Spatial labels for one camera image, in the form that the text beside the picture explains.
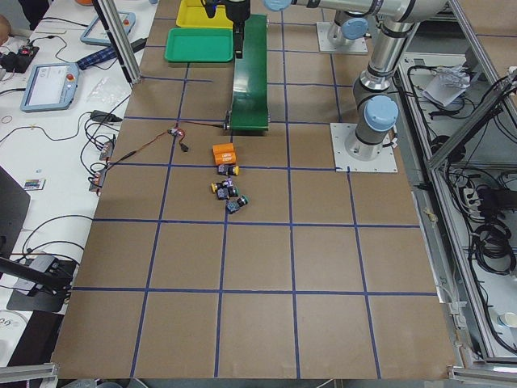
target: white table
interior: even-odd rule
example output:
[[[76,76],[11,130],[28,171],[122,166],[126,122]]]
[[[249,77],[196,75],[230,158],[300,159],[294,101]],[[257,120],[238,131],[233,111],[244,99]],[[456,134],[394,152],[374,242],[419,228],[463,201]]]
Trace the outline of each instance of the white table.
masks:
[[[129,40],[147,37],[153,22],[156,5],[149,4],[148,0],[116,0],[119,11],[131,11],[137,15],[137,22],[129,34]],[[80,6],[72,0],[54,0],[46,16],[59,17],[73,20],[78,23],[88,24],[96,16],[92,6]],[[32,34],[31,39],[48,35],[62,37],[67,47],[59,54],[67,61],[78,59],[102,49],[101,46],[83,44],[79,37],[84,27],[71,23],[43,20]],[[55,54],[64,44],[60,39],[42,39],[35,42],[40,47],[34,64],[58,63]],[[142,51],[137,54],[140,60]],[[104,62],[100,66],[106,68],[111,61]],[[0,82],[0,91],[6,89],[25,87],[31,67],[25,74],[16,74],[12,79]],[[97,87],[101,81],[103,87]],[[0,123],[0,138],[3,138],[12,129],[19,126],[39,125],[54,138],[68,137],[77,130],[79,116],[83,112],[95,109],[109,112],[118,102],[131,93],[122,70],[118,63],[109,70],[89,68],[81,71],[78,89],[74,101],[69,109],[54,112],[25,113],[20,111],[19,105],[23,97],[22,92],[15,92],[0,96],[0,119],[3,122],[11,119],[8,124]],[[127,105],[124,102],[114,113],[122,117]],[[101,129],[100,133],[113,133]],[[46,179],[44,189],[30,192],[31,203],[27,218],[23,225],[23,231],[19,236],[14,252],[21,252],[23,242],[27,236],[39,224],[49,218],[67,214],[82,214],[93,217],[97,206],[98,197],[88,190],[89,176],[79,161],[79,153],[86,143],[86,136],[80,128],[78,136],[68,141],[50,141],[39,129],[21,129],[10,135],[0,143],[0,166],[2,166],[20,185],[26,179]],[[92,145],[86,148],[83,160],[86,165],[99,160],[99,152]],[[84,246],[90,230],[90,221],[84,218],[64,218],[44,226],[31,239],[30,247],[51,240],[67,240]],[[69,244],[53,244],[47,251],[69,255],[80,261],[82,251]],[[16,278],[4,275],[0,279],[0,285],[12,287]],[[5,309],[11,295],[11,290],[0,289],[0,309]],[[30,312],[22,313],[30,318]],[[22,331],[7,333],[0,330],[0,347],[6,351],[0,352],[0,367],[6,366],[11,354],[19,341]]]

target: yellow tray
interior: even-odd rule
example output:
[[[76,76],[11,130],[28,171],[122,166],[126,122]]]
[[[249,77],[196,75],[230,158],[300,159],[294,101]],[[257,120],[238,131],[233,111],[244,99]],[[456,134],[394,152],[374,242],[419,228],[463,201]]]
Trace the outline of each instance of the yellow tray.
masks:
[[[223,6],[218,6],[216,16],[209,19],[200,0],[182,0],[176,24],[187,28],[233,28]]]

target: tablet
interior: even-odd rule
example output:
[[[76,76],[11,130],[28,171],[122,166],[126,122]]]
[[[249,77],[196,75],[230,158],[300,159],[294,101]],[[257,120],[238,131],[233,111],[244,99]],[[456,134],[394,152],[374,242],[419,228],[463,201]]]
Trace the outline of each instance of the tablet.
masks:
[[[137,21],[137,16],[132,12],[123,12],[119,11],[120,21],[122,22],[122,26],[124,26],[124,31],[126,34],[129,34],[132,26],[135,25]],[[99,20],[97,16],[88,26],[88,28],[81,35],[81,42],[86,44],[96,44],[100,46],[109,46],[111,42],[107,37],[106,30],[104,29],[103,24]]]
[[[75,63],[34,66],[20,109],[24,112],[67,109],[74,99],[78,79],[79,67]]]

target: white mounting plate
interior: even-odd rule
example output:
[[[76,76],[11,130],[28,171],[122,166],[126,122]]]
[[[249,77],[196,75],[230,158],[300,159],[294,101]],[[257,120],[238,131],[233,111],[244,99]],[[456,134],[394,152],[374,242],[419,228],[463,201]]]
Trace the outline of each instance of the white mounting plate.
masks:
[[[370,162],[363,162],[350,156],[345,149],[345,140],[350,132],[355,131],[357,124],[332,123],[330,134],[332,135],[332,148],[334,149],[334,163],[336,171],[347,172],[398,172],[397,162],[391,147],[383,148],[380,155]],[[391,140],[386,135],[383,144],[389,144]]]
[[[368,47],[366,46],[366,40],[364,38],[353,40],[350,44],[345,44],[343,46],[334,46],[331,44],[327,37],[331,25],[331,22],[316,23],[317,41],[320,44],[320,52],[329,54],[368,54]]]

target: green ramp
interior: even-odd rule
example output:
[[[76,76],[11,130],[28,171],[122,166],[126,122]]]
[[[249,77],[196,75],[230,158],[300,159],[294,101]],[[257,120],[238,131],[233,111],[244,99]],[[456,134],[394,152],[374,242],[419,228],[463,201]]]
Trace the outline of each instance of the green ramp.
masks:
[[[235,59],[232,131],[267,131],[267,18],[252,15],[244,30],[242,59]]]

